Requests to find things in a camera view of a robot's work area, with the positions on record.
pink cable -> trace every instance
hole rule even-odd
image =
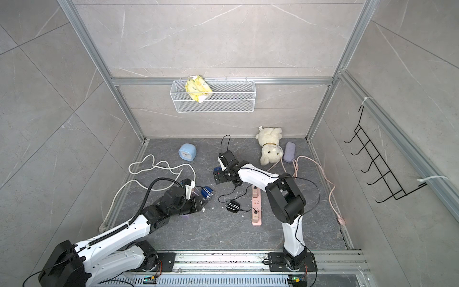
[[[293,163],[293,167],[294,167],[294,169],[295,169],[295,172],[293,173],[293,176],[294,176],[294,177],[297,177],[298,168],[299,168],[299,166],[298,166],[298,160],[299,160],[300,158],[307,158],[307,159],[309,159],[310,161],[312,161],[313,163],[315,163],[315,164],[319,167],[320,171],[322,172],[322,175],[324,176],[325,180],[326,180],[328,183],[330,183],[331,185],[333,185],[333,188],[331,189],[330,194],[328,195],[328,202],[330,203],[331,209],[333,209],[333,211],[335,212],[336,216],[338,217],[338,222],[339,222],[341,225],[345,225],[346,222],[345,222],[344,219],[341,217],[341,215],[337,212],[337,210],[335,209],[335,207],[333,207],[333,204],[331,204],[331,194],[332,194],[333,191],[335,190],[336,185],[335,185],[333,182],[331,182],[331,181],[329,181],[329,180],[327,179],[327,177],[325,176],[324,169],[320,166],[320,164],[319,164],[318,162],[316,162],[316,161],[313,160],[312,158],[308,158],[308,157],[306,157],[306,156],[299,156],[299,157],[297,157],[297,159],[296,159],[296,160],[294,159],[293,162],[292,162],[292,163]]]

pink power strip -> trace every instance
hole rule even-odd
[[[252,186],[252,225],[261,225],[261,192],[256,186]]]

blue object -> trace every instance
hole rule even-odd
[[[287,163],[291,163],[294,157],[295,157],[295,144],[293,142],[288,142],[285,145],[284,161]]]
[[[196,156],[196,147],[192,144],[184,144],[179,149],[179,156],[187,161],[193,161]]]
[[[201,194],[204,196],[204,198],[209,199],[213,195],[213,190],[212,188],[205,186],[202,188]]]

marble wall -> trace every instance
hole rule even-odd
[[[459,189],[459,2],[381,1],[348,70]]]
[[[20,286],[97,234],[139,141],[56,0],[1,2],[0,87],[0,285]]]
[[[459,5],[453,0],[381,0],[348,71],[442,174],[459,187]],[[360,106],[341,85],[313,139],[354,246],[362,248],[379,286],[455,286],[459,224],[429,187],[390,199],[362,144],[351,139]],[[363,127],[403,188],[419,175],[366,113]]]
[[[114,77],[330,77],[363,7],[363,0],[74,3]],[[326,86],[259,85],[253,113],[177,113],[169,90],[121,87],[148,137],[253,136],[260,125],[304,136]]]
[[[365,150],[351,154],[362,148],[357,138],[345,143],[354,135],[360,104],[341,83],[313,138],[325,173],[337,186],[335,198],[354,247],[363,250],[378,286],[455,286],[459,223],[428,186],[399,200],[376,202],[391,195],[387,186],[382,180],[367,185],[379,178],[378,171],[373,165],[362,172],[371,159]],[[365,110],[361,126],[401,186],[407,192],[417,188],[419,174]],[[385,179],[395,187],[392,177]]]
[[[114,72],[124,69],[132,77],[138,76],[135,73],[248,77],[317,72],[331,76],[362,9],[362,1],[357,2],[79,0],[76,4]]]
[[[282,127],[283,136],[303,137],[326,89],[326,85],[258,85],[252,113],[177,113],[170,86],[120,87],[148,137],[253,137],[260,125]]]

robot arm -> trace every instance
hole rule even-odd
[[[306,200],[293,178],[287,173],[272,174],[246,161],[239,162],[231,151],[219,154],[218,161],[221,168],[213,172],[217,184],[231,181],[239,186],[247,182],[266,192],[275,217],[282,223],[285,262],[292,270],[301,267],[306,256],[301,225]]]
[[[169,188],[152,205],[139,209],[134,221],[131,218],[76,244],[69,240],[58,244],[39,275],[41,286],[88,287],[127,270],[152,270],[158,263],[155,249],[147,241],[133,241],[166,225],[170,216],[202,210],[207,201],[200,197],[187,199],[190,184],[194,185],[191,180],[184,180],[181,186]],[[131,242],[126,250],[119,250]]]

